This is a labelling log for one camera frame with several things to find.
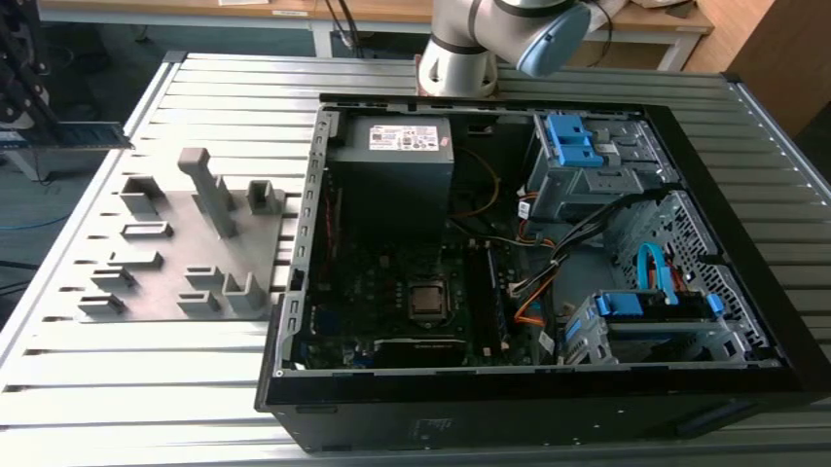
black cable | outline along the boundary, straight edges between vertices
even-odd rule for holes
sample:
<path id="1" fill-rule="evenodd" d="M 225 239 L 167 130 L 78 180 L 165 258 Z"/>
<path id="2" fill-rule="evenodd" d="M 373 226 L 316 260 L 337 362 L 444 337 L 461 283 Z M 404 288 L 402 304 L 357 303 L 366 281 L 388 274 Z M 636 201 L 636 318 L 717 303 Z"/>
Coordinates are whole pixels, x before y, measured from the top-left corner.
<path id="1" fill-rule="evenodd" d="M 27 288 L 27 284 L 22 287 L 18 287 L 17 289 L 3 290 L 2 292 L 0 292 L 0 297 L 5 297 L 6 295 L 13 295 L 13 294 L 17 294 L 18 292 L 23 292 L 26 288 Z"/>
<path id="2" fill-rule="evenodd" d="M 625 195 L 624 197 L 617 198 L 609 204 L 605 204 L 600 209 L 592 212 L 580 222 L 577 222 L 568 231 L 568 233 L 561 237 L 557 242 L 549 257 L 549 264 L 528 279 L 522 280 L 513 287 L 512 293 L 518 294 L 524 291 L 533 283 L 542 280 L 548 275 L 557 271 L 561 262 L 564 261 L 568 250 L 578 245 L 585 239 L 592 236 L 600 234 L 606 228 L 606 221 L 610 218 L 610 215 L 624 207 L 628 207 L 636 202 L 646 201 L 650 199 L 660 199 L 665 196 L 666 189 L 658 188 L 652 190 L 645 190 L 644 193 L 636 193 L 632 195 Z"/>
<path id="3" fill-rule="evenodd" d="M 10 289 L 13 287 L 19 287 L 21 285 L 27 285 L 29 282 L 30 282 L 30 279 L 26 279 L 26 280 L 21 280 L 19 282 L 13 282 L 13 283 L 6 284 L 6 285 L 0 285 L 0 292 L 6 290 L 6 289 Z"/>
<path id="4" fill-rule="evenodd" d="M 37 154 L 37 151 L 33 149 L 30 151 L 30 156 L 34 159 L 34 178 L 37 179 L 35 182 L 41 187 L 47 187 L 49 185 L 51 185 L 51 182 L 54 182 L 54 180 L 46 181 L 39 176 L 39 155 Z"/>
<path id="5" fill-rule="evenodd" d="M 337 16 L 334 15 L 334 9 L 332 8 L 332 4 L 329 0 L 324 0 L 324 1 L 325 1 L 325 8 L 328 9 L 329 14 L 332 15 L 332 22 L 334 23 L 337 32 L 340 32 L 340 37 L 345 38 L 346 30 L 342 28 L 342 24 L 340 24 L 340 19 L 337 19 Z M 357 48 L 354 47 L 354 44 L 352 45 L 352 55 L 354 56 L 354 58 L 357 58 Z"/>
<path id="6" fill-rule="evenodd" d="M 354 45 L 357 58 L 364 58 L 364 48 L 361 48 L 360 31 L 357 25 L 354 24 L 354 18 L 352 18 L 352 11 L 349 10 L 349 6 L 346 5 L 346 0 L 337 0 L 337 3 L 340 4 L 342 15 L 346 18 L 346 22 L 349 23 L 349 29 L 352 30 L 352 43 Z"/>
<path id="7" fill-rule="evenodd" d="M 588 0 L 588 1 L 590 1 L 594 4 L 594 6 L 600 9 L 600 11 L 602 12 L 604 16 L 606 17 L 606 21 L 609 22 L 609 28 L 606 29 L 606 41 L 602 44 L 602 48 L 600 50 L 600 58 L 597 58 L 597 60 L 594 60 L 594 62 L 590 65 L 588 65 L 589 68 L 593 68 L 594 66 L 597 66 L 600 64 L 602 59 L 609 54 L 610 35 L 613 33 L 613 23 L 610 22 L 609 12 L 606 12 L 606 9 L 602 8 L 602 6 L 600 5 L 600 0 Z"/>
<path id="8" fill-rule="evenodd" d="M 501 242 L 508 243 L 510 245 L 521 246 L 522 248 L 534 248 L 537 246 L 533 243 L 521 243 L 521 242 L 518 242 L 516 240 L 510 240 L 509 238 L 504 238 L 504 237 L 500 237 L 500 236 L 482 235 L 481 233 L 476 233 L 470 229 L 468 229 L 465 226 L 462 226 L 461 223 L 456 219 L 448 219 L 448 221 L 450 222 L 450 225 L 456 229 L 458 229 L 464 234 L 466 234 L 466 235 L 469 235 L 472 237 L 485 238 L 488 240 L 501 241 Z"/>

metal table surface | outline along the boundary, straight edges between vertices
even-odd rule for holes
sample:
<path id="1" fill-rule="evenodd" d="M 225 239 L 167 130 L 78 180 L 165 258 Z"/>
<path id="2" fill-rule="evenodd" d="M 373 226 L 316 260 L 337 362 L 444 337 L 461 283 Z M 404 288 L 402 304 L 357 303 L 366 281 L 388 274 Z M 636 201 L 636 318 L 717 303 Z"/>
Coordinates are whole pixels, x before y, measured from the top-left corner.
<path id="1" fill-rule="evenodd" d="M 204 146 L 228 188 L 266 177 L 296 213 L 317 94 L 413 94 L 414 65 L 190 54 L 166 61 L 0 335 L 0 456 L 7 465 L 249 463 L 831 464 L 831 403 L 766 413 L 692 441 L 308 456 L 253 410 L 265 322 L 74 322 L 79 288 L 126 215 L 127 174 L 189 182 L 182 146 Z M 508 98 L 633 101 L 672 108 L 812 334 L 831 355 L 828 187 L 740 85 L 720 76 L 570 69 L 548 81 L 501 71 Z M 273 290 L 296 221 L 282 227 Z"/>

open computer chassis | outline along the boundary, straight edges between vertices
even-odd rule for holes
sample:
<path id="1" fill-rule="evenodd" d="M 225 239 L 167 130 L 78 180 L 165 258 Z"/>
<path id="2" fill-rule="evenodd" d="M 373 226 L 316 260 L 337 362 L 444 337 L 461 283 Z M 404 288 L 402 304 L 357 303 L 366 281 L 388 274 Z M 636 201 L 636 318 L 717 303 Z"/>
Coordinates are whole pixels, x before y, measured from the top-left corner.
<path id="1" fill-rule="evenodd" d="M 665 107 L 556 101 L 469 101 L 402 96 L 320 97 L 288 290 L 269 323 L 256 407 L 272 413 L 306 451 L 546 446 L 677 439 L 831 392 L 829 367 L 708 170 Z M 304 323 L 310 251 L 326 144 L 341 112 L 372 115 L 640 115 L 677 190 L 698 213 L 754 311 L 780 364 L 557 366 L 309 372 L 290 362 Z"/>

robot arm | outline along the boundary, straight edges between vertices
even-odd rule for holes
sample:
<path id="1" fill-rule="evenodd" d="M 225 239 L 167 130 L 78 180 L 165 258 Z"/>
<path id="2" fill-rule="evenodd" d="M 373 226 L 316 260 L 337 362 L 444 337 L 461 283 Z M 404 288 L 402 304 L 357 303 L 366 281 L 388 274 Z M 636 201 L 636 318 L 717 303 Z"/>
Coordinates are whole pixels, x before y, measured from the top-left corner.
<path id="1" fill-rule="evenodd" d="M 47 48 L 33 0 L 0 3 L 0 151 L 121 149 L 114 123 L 63 123 L 49 109 L 39 76 L 49 73 Z"/>
<path id="2" fill-rule="evenodd" d="M 418 85 L 437 96 L 484 97 L 496 88 L 496 56 L 532 77 L 560 69 L 590 13 L 577 0 L 434 0 L 432 18 Z"/>

gray block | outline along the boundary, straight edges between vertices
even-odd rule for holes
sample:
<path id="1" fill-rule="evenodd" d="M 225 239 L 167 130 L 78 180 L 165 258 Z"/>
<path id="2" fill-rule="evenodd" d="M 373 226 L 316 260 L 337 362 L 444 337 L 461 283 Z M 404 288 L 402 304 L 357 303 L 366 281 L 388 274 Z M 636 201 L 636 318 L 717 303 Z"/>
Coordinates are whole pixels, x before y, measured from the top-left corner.
<path id="1" fill-rule="evenodd" d="M 162 260 L 157 251 L 115 251 L 106 264 L 125 268 L 158 269 Z"/>
<path id="2" fill-rule="evenodd" d="M 175 304 L 183 314 L 190 317 L 198 315 L 213 315 L 220 312 L 220 303 L 213 293 L 206 290 L 194 292 L 181 292 L 175 300 Z"/>
<path id="3" fill-rule="evenodd" d="M 103 291 L 123 290 L 134 285 L 134 278 L 122 266 L 95 269 L 89 280 Z"/>
<path id="4" fill-rule="evenodd" d="M 254 279 L 254 275 L 250 272 L 245 276 L 245 284 L 241 288 L 236 284 L 233 276 L 226 274 L 221 285 L 221 294 L 228 300 L 230 309 L 236 312 L 258 309 L 265 300 L 265 292 L 260 288 L 257 279 Z"/>
<path id="5" fill-rule="evenodd" d="M 167 222 L 129 222 L 121 228 L 121 236 L 130 238 L 165 238 L 171 235 Z"/>
<path id="6" fill-rule="evenodd" d="M 165 193 L 161 191 L 155 180 L 149 175 L 126 177 L 123 186 L 118 192 L 118 197 L 133 215 L 155 214 L 153 202 L 163 196 Z"/>
<path id="7" fill-rule="evenodd" d="M 183 278 L 196 290 L 221 290 L 224 275 L 216 266 L 187 266 Z"/>
<path id="8" fill-rule="evenodd" d="M 79 297 L 77 307 L 89 316 L 109 316 L 123 311 L 121 300 L 110 293 L 83 295 Z"/>
<path id="9" fill-rule="evenodd" d="M 245 191 L 245 199 L 248 199 L 248 208 L 253 215 L 276 215 L 280 213 L 281 206 L 268 180 L 250 181 Z"/>
<path id="10" fill-rule="evenodd" d="M 178 169 L 193 180 L 201 207 L 221 238 L 236 235 L 236 226 L 228 214 L 228 191 L 224 183 L 214 179 L 208 170 L 210 155 L 204 148 L 183 148 L 178 155 Z"/>

